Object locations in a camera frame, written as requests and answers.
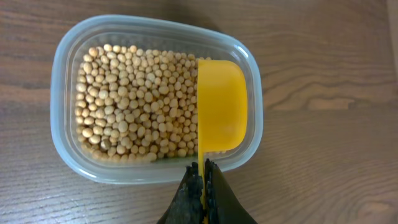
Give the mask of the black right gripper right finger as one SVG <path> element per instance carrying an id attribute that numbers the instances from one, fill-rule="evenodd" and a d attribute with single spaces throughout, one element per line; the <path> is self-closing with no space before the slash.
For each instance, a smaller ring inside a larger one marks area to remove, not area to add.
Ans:
<path id="1" fill-rule="evenodd" d="M 257 224 L 244 209 L 219 166 L 205 161 L 205 190 L 209 224 Z"/>

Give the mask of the yellow plastic measuring scoop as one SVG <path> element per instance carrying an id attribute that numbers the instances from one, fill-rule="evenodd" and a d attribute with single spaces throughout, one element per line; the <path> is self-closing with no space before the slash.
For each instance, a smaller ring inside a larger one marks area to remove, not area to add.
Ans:
<path id="1" fill-rule="evenodd" d="M 243 71 L 228 60 L 198 61 L 197 80 L 198 173 L 203 180 L 201 203 L 204 223 L 213 219 L 205 177 L 205 154 L 229 151 L 239 146 L 246 134 L 248 96 Z"/>

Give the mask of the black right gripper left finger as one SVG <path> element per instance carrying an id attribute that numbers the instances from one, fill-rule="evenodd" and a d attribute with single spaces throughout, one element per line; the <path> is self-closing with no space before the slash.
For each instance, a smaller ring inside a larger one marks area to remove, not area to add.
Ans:
<path id="1" fill-rule="evenodd" d="M 186 167 L 184 177 L 165 213 L 157 224 L 202 224 L 204 220 L 201 196 L 203 180 L 198 163 Z"/>

